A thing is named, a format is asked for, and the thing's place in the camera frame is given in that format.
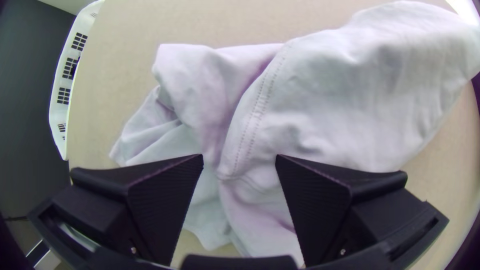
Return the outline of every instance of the stitched seam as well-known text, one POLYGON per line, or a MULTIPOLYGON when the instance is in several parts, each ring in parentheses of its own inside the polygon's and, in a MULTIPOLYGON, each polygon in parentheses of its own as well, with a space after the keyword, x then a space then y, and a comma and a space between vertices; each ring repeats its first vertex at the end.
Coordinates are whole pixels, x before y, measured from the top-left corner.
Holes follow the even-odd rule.
POLYGON ((270 101, 270 96, 272 95, 272 90, 274 88, 274 85, 275 85, 275 79, 277 78, 279 72, 280 72, 280 69, 284 66, 284 63, 285 63, 285 59, 287 58, 287 54, 290 52, 290 49, 292 48, 292 45, 289 44, 288 47, 285 49, 285 52, 283 53, 283 57, 281 58, 281 62, 280 64, 278 65, 277 69, 275 70, 275 73, 273 74, 273 78, 271 79, 271 84, 267 90, 267 93, 266 93, 266 97, 265 97, 265 103, 263 105, 263 108, 261 108, 261 112, 260 112, 260 115, 258 116, 258 120, 256 121, 256 125, 255 127, 253 128, 253 133, 252 133, 252 138, 250 140, 250 144, 248 146, 248 151, 245 155, 245 159, 248 160, 249 157, 250 157, 250 154, 252 152, 252 148, 255 144, 255 138, 257 137, 257 130, 259 129, 259 126, 260 126, 260 123, 262 122, 262 118, 265 114, 265 111, 267 110, 267 106, 269 104, 269 101, 270 101))
POLYGON ((264 89, 265 78, 267 77, 267 75, 270 72, 270 67, 271 66, 268 65, 268 67, 265 71, 265 75, 261 79, 260 91, 258 91, 258 95, 256 96, 255 104, 253 105, 253 109, 250 112, 250 118, 248 119, 248 121, 246 123, 246 128, 245 128, 245 130, 243 130, 243 133, 241 135, 240 143, 238 145, 238 152, 236 153, 236 157, 235 157, 235 164, 233 165, 233 172, 231 174, 232 176, 234 176, 237 173, 237 167, 238 167, 238 164, 239 164, 240 152, 242 151, 242 145, 244 144, 245 136, 247 134, 247 131, 249 130, 250 122, 252 121, 252 118, 254 117, 254 114, 255 114, 255 110, 257 109, 257 104, 259 103, 259 99, 260 99, 260 97, 262 95, 262 91, 264 89))

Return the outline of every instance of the laundry basket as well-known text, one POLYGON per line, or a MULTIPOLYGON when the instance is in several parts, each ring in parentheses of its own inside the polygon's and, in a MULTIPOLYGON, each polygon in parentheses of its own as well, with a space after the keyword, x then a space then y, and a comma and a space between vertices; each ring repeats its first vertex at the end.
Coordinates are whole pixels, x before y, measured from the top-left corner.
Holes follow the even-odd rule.
POLYGON ((76 17, 56 66, 50 97, 48 121, 56 147, 63 160, 67 158, 67 127, 75 70, 88 40, 90 28, 105 0, 95 1, 82 9, 76 17))

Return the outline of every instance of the black cable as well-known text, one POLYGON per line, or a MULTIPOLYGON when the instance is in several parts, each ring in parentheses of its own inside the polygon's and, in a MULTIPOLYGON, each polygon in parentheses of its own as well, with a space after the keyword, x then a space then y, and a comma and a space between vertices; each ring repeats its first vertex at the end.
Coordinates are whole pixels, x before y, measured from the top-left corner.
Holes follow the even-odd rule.
POLYGON ((13 221, 29 221, 26 216, 16 216, 16 217, 7 217, 3 219, 6 222, 13 222, 13 221))

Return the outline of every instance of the crumpled cloth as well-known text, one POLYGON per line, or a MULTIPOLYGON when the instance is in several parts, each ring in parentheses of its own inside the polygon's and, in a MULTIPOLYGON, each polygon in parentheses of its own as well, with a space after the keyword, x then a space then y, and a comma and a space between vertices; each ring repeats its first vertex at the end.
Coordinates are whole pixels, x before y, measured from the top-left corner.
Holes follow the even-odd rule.
POLYGON ((480 71, 480 29, 419 2, 356 13, 285 44, 162 44, 158 81, 110 153, 121 166, 203 154, 184 228, 206 249, 303 257, 277 154, 398 170, 480 71))

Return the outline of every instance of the beige table surface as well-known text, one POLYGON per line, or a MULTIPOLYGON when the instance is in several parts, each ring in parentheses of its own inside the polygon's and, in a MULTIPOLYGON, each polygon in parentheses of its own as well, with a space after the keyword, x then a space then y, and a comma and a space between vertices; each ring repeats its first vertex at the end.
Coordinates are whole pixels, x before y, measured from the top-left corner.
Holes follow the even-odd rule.
MULTIPOLYGON (((83 51, 67 126, 70 167, 114 168, 108 157, 123 125, 156 85, 151 66, 161 43, 214 48, 285 42, 337 28, 387 0, 107 0, 83 51)), ((451 9, 443 0, 429 0, 451 9)), ((412 269, 443 269, 465 239, 480 206, 480 121, 471 85, 432 142, 403 169, 407 189, 450 223, 412 269)), ((229 244, 202 248, 183 230, 172 266, 187 253, 238 256, 229 244)))

